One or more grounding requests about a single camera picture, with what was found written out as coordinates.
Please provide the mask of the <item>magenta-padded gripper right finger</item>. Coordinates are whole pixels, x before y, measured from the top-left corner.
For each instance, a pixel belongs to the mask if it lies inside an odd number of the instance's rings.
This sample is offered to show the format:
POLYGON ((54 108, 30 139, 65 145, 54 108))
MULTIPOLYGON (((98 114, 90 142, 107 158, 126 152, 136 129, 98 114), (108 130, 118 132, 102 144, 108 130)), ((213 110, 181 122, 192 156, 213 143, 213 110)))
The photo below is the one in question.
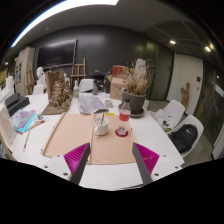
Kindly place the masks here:
POLYGON ((135 157, 143 185, 147 185, 182 169, 168 155, 159 155, 138 143, 133 144, 135 157))

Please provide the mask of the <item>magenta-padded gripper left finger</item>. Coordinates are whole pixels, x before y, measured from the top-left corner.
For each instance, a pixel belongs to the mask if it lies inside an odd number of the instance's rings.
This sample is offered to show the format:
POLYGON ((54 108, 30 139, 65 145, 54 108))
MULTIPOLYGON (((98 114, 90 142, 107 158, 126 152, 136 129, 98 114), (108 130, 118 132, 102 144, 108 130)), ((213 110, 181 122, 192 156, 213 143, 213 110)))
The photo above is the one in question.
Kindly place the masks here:
POLYGON ((43 169, 78 185, 90 152, 90 144, 85 143, 65 155, 56 154, 43 165, 43 169))

